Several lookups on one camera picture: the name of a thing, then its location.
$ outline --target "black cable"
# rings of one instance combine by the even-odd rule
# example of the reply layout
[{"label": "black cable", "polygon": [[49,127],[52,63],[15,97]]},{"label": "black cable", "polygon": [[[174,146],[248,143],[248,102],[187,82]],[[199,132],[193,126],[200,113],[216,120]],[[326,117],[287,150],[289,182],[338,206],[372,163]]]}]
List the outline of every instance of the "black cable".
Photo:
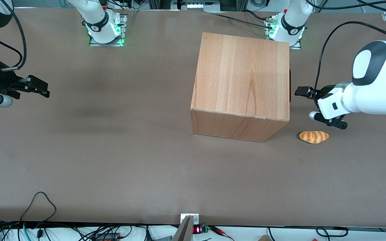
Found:
[{"label": "black cable", "polygon": [[84,237],[86,237],[87,239],[90,239],[90,240],[94,240],[94,239],[92,239],[92,237],[95,236],[96,233],[101,232],[102,230],[105,230],[106,228],[107,228],[106,226],[100,226],[100,227],[98,227],[97,230],[92,231],[92,232],[84,235]]},{"label": "black cable", "polygon": [[122,238],[125,238],[125,237],[129,236],[131,232],[132,232],[132,226],[130,226],[130,231],[129,231],[129,233],[127,233],[127,235],[125,235],[125,236],[122,237]]},{"label": "black cable", "polygon": [[44,233],[45,233],[45,234],[46,234],[46,236],[47,236],[47,239],[48,239],[49,241],[52,241],[52,240],[50,239],[50,237],[49,237],[48,233],[47,233],[46,227],[44,227],[43,229],[44,229]]},{"label": "black cable", "polygon": [[82,240],[83,240],[83,241],[86,241],[86,240],[84,239],[85,236],[80,232],[80,230],[78,230],[77,227],[76,227],[75,225],[73,225],[73,226],[74,226],[74,228],[71,228],[71,229],[77,231],[78,234],[80,235],[80,237],[82,238]]},{"label": "black cable", "polygon": [[232,19],[232,20],[235,20],[235,21],[239,21],[239,22],[241,22],[241,23],[246,23],[246,24],[250,24],[250,25],[254,25],[254,26],[260,26],[260,27],[268,28],[268,29],[271,29],[271,28],[272,28],[271,26],[264,26],[264,25],[260,25],[260,24],[257,24],[257,23],[250,23],[250,22],[247,22],[247,21],[244,21],[244,20],[240,20],[240,19],[237,19],[237,18],[232,18],[232,17],[229,17],[229,16],[224,16],[224,15],[220,15],[220,14],[216,14],[216,13],[212,13],[212,14],[213,14],[213,15],[220,16],[220,17]]},{"label": "black cable", "polygon": [[23,55],[15,48],[13,48],[12,46],[9,46],[8,44],[6,43],[3,43],[2,41],[0,41],[0,44],[8,49],[11,49],[13,50],[14,52],[16,52],[18,55],[19,55],[19,61],[17,62],[17,64],[15,64],[13,67],[16,67],[20,64],[20,62],[22,62],[22,59],[23,59]]},{"label": "black cable", "polygon": [[5,240],[6,236],[7,236],[8,233],[10,232],[12,226],[13,226],[13,224],[10,226],[10,228],[7,230],[7,232],[6,232],[5,234],[4,234],[4,232],[3,232],[4,236],[3,236],[3,238],[1,239],[1,241],[4,241],[4,240]]},{"label": "black cable", "polygon": [[[323,230],[325,232],[325,235],[321,234],[318,230]],[[348,229],[344,228],[344,230],[345,230],[344,234],[341,234],[341,235],[329,235],[328,232],[326,231],[326,229],[323,228],[323,227],[317,227],[315,229],[315,231],[317,232],[317,235],[319,235],[321,237],[324,237],[324,238],[327,238],[328,241],[330,241],[330,237],[332,237],[332,238],[342,238],[342,237],[347,236],[348,235]]]},{"label": "black cable", "polygon": [[14,11],[11,9],[11,7],[6,3],[5,0],[1,0],[1,2],[4,4],[4,6],[9,10],[9,12],[13,15],[13,18],[14,20],[16,21],[17,23],[17,27],[19,28],[19,31],[20,31],[20,36],[22,37],[22,43],[23,43],[23,59],[22,59],[22,62],[20,63],[19,66],[17,66],[17,69],[20,70],[20,68],[23,67],[23,65],[25,65],[25,62],[26,62],[26,39],[25,39],[25,34],[23,32],[23,29],[22,29],[22,26],[20,25],[20,21],[19,19],[17,18],[16,14],[14,13]]},{"label": "black cable", "polygon": [[258,19],[260,19],[260,20],[263,20],[263,21],[266,21],[267,18],[271,18],[271,16],[270,16],[270,17],[266,17],[266,18],[261,18],[261,17],[259,17],[258,15],[256,15],[255,12],[250,11],[250,10],[248,10],[248,9],[245,9],[244,12],[249,12],[249,13],[252,14],[254,17],[256,17],[256,18],[258,18]]},{"label": "black cable", "polygon": [[268,230],[269,230],[269,236],[271,236],[272,241],[275,241],[275,239],[274,239],[273,236],[272,236],[271,228],[268,227]]},{"label": "black cable", "polygon": [[343,6],[343,7],[321,7],[313,4],[311,0],[305,0],[309,5],[313,6],[314,8],[317,9],[323,9],[323,10],[339,10],[339,9],[352,9],[352,8],[357,8],[357,7],[363,7],[363,6],[372,6],[376,4],[381,4],[381,3],[386,3],[386,0],[382,1],[377,1],[377,2],[371,2],[371,3],[362,3],[358,5],[351,5],[351,6]]},{"label": "black cable", "polygon": [[44,221],[42,221],[41,223],[44,223],[45,221],[47,221],[47,220],[49,220],[49,218],[51,218],[51,217],[53,217],[53,215],[55,215],[56,214],[56,211],[57,211],[57,209],[56,209],[56,206],[55,206],[55,204],[53,204],[51,201],[50,201],[50,199],[49,199],[49,197],[47,196],[47,194],[45,193],[45,192],[37,192],[35,195],[34,195],[34,197],[32,198],[32,201],[31,201],[31,203],[29,204],[29,206],[28,206],[28,208],[25,210],[25,212],[23,212],[23,214],[20,216],[20,221],[21,222],[23,222],[23,215],[25,215],[25,213],[26,212],[28,212],[28,210],[31,208],[31,206],[32,206],[32,203],[34,202],[34,199],[35,199],[35,197],[38,195],[38,194],[40,194],[40,193],[42,193],[45,197],[46,197],[46,199],[47,199],[47,201],[53,206],[53,208],[55,209],[55,211],[53,212],[53,214],[52,215],[50,215],[48,218],[46,218]]},{"label": "black cable", "polygon": [[[362,0],[357,0],[357,2],[359,3],[363,3],[363,4],[367,4],[365,1],[362,1]],[[379,10],[382,10],[382,11],[385,11],[386,12],[386,9],[385,8],[381,8],[379,6],[375,6],[375,5],[370,5],[372,8],[374,9],[379,9]]]},{"label": "black cable", "polygon": [[127,8],[130,8],[130,9],[136,9],[136,8],[134,8],[133,6],[124,6],[124,5],[120,5],[120,4],[118,4],[118,3],[115,3],[115,1],[112,1],[112,0],[107,0],[107,1],[109,1],[110,3],[112,3],[112,4],[116,5],[116,6],[119,6],[119,7],[123,8],[123,9],[125,9],[126,7],[127,7]]},{"label": "black cable", "polygon": [[17,227],[17,241],[20,241],[20,222],[19,222],[19,226]]},{"label": "black cable", "polygon": [[335,27],[331,33],[328,35],[326,41],[324,42],[324,45],[323,45],[323,48],[321,49],[321,54],[320,54],[320,61],[318,62],[318,70],[317,70],[317,78],[315,79],[315,85],[314,85],[314,102],[315,102],[315,105],[317,106],[318,108],[318,101],[317,101],[317,96],[315,95],[315,93],[317,92],[317,85],[318,85],[318,79],[320,77],[320,70],[321,70],[321,61],[323,60],[323,53],[324,53],[324,49],[326,48],[326,45],[328,43],[328,40],[330,39],[330,37],[334,34],[334,32],[336,32],[336,30],[338,28],[340,28],[341,26],[344,26],[344,25],[347,25],[347,24],[359,24],[359,25],[363,25],[363,26],[366,26],[366,27],[369,27],[371,29],[375,29],[376,31],[378,32],[381,32],[383,34],[386,35],[386,31],[383,30],[383,29],[380,29],[376,26],[373,26],[369,23],[363,23],[363,22],[358,22],[358,21],[348,21],[348,22],[345,22],[345,23],[342,23],[342,24],[339,24],[339,26]]}]

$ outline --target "table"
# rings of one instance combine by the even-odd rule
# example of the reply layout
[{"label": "table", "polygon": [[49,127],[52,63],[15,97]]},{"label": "table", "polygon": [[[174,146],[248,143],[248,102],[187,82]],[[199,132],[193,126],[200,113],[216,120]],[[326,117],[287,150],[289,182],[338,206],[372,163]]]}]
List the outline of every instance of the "table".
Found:
[{"label": "table", "polygon": [[[23,93],[0,108],[0,220],[18,220],[44,191],[58,208],[52,221],[175,224],[196,212],[215,225],[386,227],[386,116],[349,114],[348,129],[328,128],[308,118],[311,100],[292,96],[290,123],[265,143],[192,134],[202,32],[263,38],[262,29],[201,11],[140,11],[124,47],[98,48],[75,9],[16,11],[28,46],[17,74],[47,81],[51,97]],[[311,15],[302,50],[291,51],[292,93],[314,84],[325,38],[347,20],[386,29],[375,14]],[[355,54],[378,39],[363,26],[339,29],[319,87],[350,81]],[[0,40],[21,49],[14,21]],[[0,46],[1,61],[16,58]],[[296,138],[305,130],[330,138],[310,145]],[[39,197],[25,219],[51,212]]]}]

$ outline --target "wood grain surface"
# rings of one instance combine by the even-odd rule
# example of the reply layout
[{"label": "wood grain surface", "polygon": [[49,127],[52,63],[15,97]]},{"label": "wood grain surface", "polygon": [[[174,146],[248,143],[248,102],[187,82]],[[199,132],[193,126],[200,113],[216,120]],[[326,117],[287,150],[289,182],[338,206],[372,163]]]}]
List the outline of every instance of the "wood grain surface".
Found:
[{"label": "wood grain surface", "polygon": [[264,142],[282,128],[290,118],[288,51],[288,43],[204,32],[193,133]]},{"label": "wood grain surface", "polygon": [[287,122],[288,43],[204,32],[192,110]]},{"label": "wood grain surface", "polygon": [[191,111],[193,133],[264,142],[287,122],[232,114]]}]

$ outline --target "cable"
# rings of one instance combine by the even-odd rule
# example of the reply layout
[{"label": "cable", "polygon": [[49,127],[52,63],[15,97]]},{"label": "cable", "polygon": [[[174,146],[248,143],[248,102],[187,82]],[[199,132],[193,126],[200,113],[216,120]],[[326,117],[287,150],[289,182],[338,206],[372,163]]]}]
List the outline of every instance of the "cable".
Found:
[{"label": "cable", "polygon": [[19,55],[19,61],[17,62],[17,64],[15,64],[13,67],[16,67],[20,64],[20,62],[22,62],[22,59],[23,59],[23,56],[22,54],[15,48],[13,48],[12,46],[9,46],[8,44],[6,43],[3,43],[2,41],[0,41],[0,44],[8,49],[11,49],[13,50],[14,52],[16,52],[18,55]]},{"label": "cable", "polygon": [[50,239],[50,237],[49,237],[49,234],[47,233],[46,227],[44,227],[43,229],[44,229],[44,233],[45,233],[46,236],[47,236],[47,239],[48,239],[49,241],[52,241],[52,240]]},{"label": "cable", "polygon": [[25,233],[26,239],[27,239],[28,241],[31,241],[31,239],[29,238],[28,233],[26,232],[25,223],[23,223],[23,233]]},{"label": "cable", "polygon": [[232,19],[232,20],[235,20],[235,21],[239,21],[239,22],[241,22],[241,23],[246,23],[246,24],[250,24],[250,25],[254,25],[254,26],[259,26],[259,27],[263,27],[263,28],[268,28],[268,29],[271,29],[271,28],[272,28],[271,26],[264,26],[264,25],[260,25],[260,24],[257,24],[257,23],[250,23],[250,22],[247,22],[247,21],[244,21],[244,20],[232,18],[232,17],[229,17],[229,16],[224,16],[224,15],[221,15],[221,14],[216,14],[216,13],[212,13],[212,14],[213,14],[213,15],[220,16],[220,17]]},{"label": "cable", "polygon": [[136,9],[135,10],[135,12],[133,13],[133,15],[132,15],[132,17],[130,17],[127,21],[126,21],[126,24],[127,23],[129,23],[129,21],[133,18],[133,17],[135,17],[135,15],[137,15],[138,14],[138,12],[139,12],[139,9],[141,8],[142,6],[141,5],[139,5],[139,7],[138,7],[138,9]]},{"label": "cable", "polygon": [[[367,4],[365,1],[362,1],[362,0],[357,0],[357,2],[359,3],[363,3],[363,4]],[[379,10],[382,10],[382,11],[385,11],[386,12],[386,9],[385,8],[381,8],[379,6],[375,6],[375,5],[370,5],[372,8],[374,9],[379,9]]]},{"label": "cable", "polygon": [[134,8],[133,6],[124,6],[124,5],[120,5],[120,4],[118,4],[118,3],[115,3],[115,1],[112,1],[112,0],[107,0],[107,1],[110,2],[110,3],[112,3],[112,4],[114,4],[114,5],[116,5],[116,6],[119,6],[119,7],[123,8],[123,9],[125,9],[125,8],[136,9],[136,8]]},{"label": "cable", "polygon": [[261,18],[261,17],[259,17],[258,15],[256,15],[255,12],[250,11],[250,10],[248,10],[248,9],[245,9],[244,12],[249,12],[249,13],[252,14],[254,17],[256,17],[256,18],[258,18],[258,19],[260,19],[260,20],[263,20],[263,21],[266,21],[267,18],[271,18],[271,17],[272,17],[272,16],[270,16],[270,17],[266,17],[266,18]]},{"label": "cable", "polygon": [[22,29],[22,26],[20,25],[20,21],[19,19],[17,18],[16,14],[14,13],[14,11],[11,9],[11,7],[6,3],[5,0],[1,0],[1,2],[4,4],[4,6],[9,10],[9,12],[13,15],[13,18],[14,20],[16,21],[17,23],[17,27],[19,28],[19,31],[20,31],[20,35],[22,37],[22,43],[23,43],[23,59],[22,59],[22,62],[20,63],[19,66],[17,66],[17,69],[20,70],[20,68],[23,67],[23,65],[25,65],[25,62],[26,62],[26,40],[25,40],[25,34],[23,32],[23,29]]},{"label": "cable", "polygon": [[46,5],[48,8],[50,7],[49,5],[47,5],[47,3],[44,1],[44,0],[41,0],[43,3],[44,3],[44,5]]},{"label": "cable", "polygon": [[386,35],[386,31],[383,30],[383,29],[380,29],[376,26],[373,26],[369,23],[363,23],[363,22],[359,22],[359,21],[348,21],[348,22],[345,22],[345,23],[342,23],[342,24],[339,24],[339,26],[335,27],[331,33],[328,35],[326,41],[324,42],[324,45],[323,45],[323,48],[321,49],[321,54],[320,54],[320,61],[318,62],[318,70],[317,70],[317,78],[315,79],[315,85],[314,85],[314,102],[315,102],[315,105],[318,107],[318,101],[317,101],[317,96],[315,95],[315,93],[317,92],[317,85],[318,85],[318,79],[320,77],[320,71],[321,71],[321,61],[323,60],[323,53],[324,53],[324,49],[326,48],[326,45],[328,43],[328,40],[330,39],[330,37],[334,34],[334,32],[336,32],[336,30],[338,28],[340,28],[341,26],[344,26],[344,25],[347,25],[347,24],[359,24],[359,25],[363,25],[363,26],[366,26],[366,27],[369,27],[371,29],[375,29],[376,31],[378,32],[381,32],[383,34]]},{"label": "cable", "polygon": [[[321,234],[318,230],[323,230],[326,234],[323,235],[323,234]],[[326,229],[323,228],[323,227],[317,227],[317,228],[315,229],[315,231],[317,232],[317,234],[318,234],[319,236],[324,237],[324,238],[327,238],[328,241],[330,241],[330,237],[333,237],[333,238],[342,238],[342,237],[347,236],[347,235],[348,235],[348,229],[345,228],[344,230],[345,230],[345,233],[342,234],[342,235],[329,235],[328,232],[326,231]]]},{"label": "cable", "polygon": [[357,7],[363,7],[363,6],[372,6],[375,4],[381,4],[381,3],[386,3],[386,0],[382,1],[377,1],[377,2],[371,2],[371,3],[363,3],[363,4],[358,4],[358,5],[351,5],[351,6],[343,6],[343,7],[322,7],[322,6],[317,6],[311,2],[311,0],[305,0],[309,5],[313,6],[314,8],[317,9],[323,9],[323,10],[339,10],[339,9],[352,9],[352,8],[357,8]]},{"label": "cable", "polygon": [[223,230],[217,228],[216,226],[213,226],[213,225],[209,225],[209,229],[213,232],[215,232],[216,234],[220,235],[220,236],[223,236],[223,237],[226,237],[226,238],[230,238],[231,240],[235,241],[232,237],[230,237],[227,233],[225,233]]},{"label": "cable", "polygon": [[275,239],[274,239],[273,236],[272,236],[271,228],[268,227],[268,230],[269,230],[269,236],[271,236],[272,241],[275,241]]},{"label": "cable", "polygon": [[10,226],[10,228],[7,230],[7,232],[6,232],[5,234],[4,234],[4,232],[3,232],[3,235],[4,235],[4,236],[3,236],[3,238],[1,239],[1,241],[4,241],[4,240],[5,240],[6,236],[7,236],[8,233],[10,232],[12,226],[13,226],[13,225]]},{"label": "cable", "polygon": [[55,206],[55,204],[53,204],[51,201],[50,201],[50,199],[49,199],[49,197],[47,196],[47,194],[45,193],[45,192],[37,192],[35,195],[34,195],[34,197],[32,198],[32,201],[31,201],[31,203],[29,204],[29,206],[28,206],[28,208],[25,210],[25,212],[23,212],[23,214],[20,216],[20,221],[21,222],[23,222],[23,215],[25,215],[25,213],[26,212],[28,212],[28,210],[31,208],[31,206],[32,206],[32,203],[34,202],[34,199],[35,199],[35,197],[38,195],[38,194],[40,194],[40,193],[42,193],[44,196],[46,196],[46,199],[47,199],[47,201],[53,206],[53,208],[55,209],[55,211],[53,212],[53,214],[52,215],[50,215],[48,218],[46,218],[44,221],[42,221],[41,223],[44,223],[45,221],[47,221],[47,220],[49,220],[49,218],[51,218],[51,217],[53,217],[53,215],[55,215],[56,214],[56,211],[57,211],[57,209],[56,209],[56,206]]},{"label": "cable", "polygon": [[125,235],[125,236],[122,237],[122,238],[125,238],[125,237],[129,236],[131,232],[132,232],[132,226],[130,226],[130,231],[129,231],[129,233],[127,233],[127,235]]}]

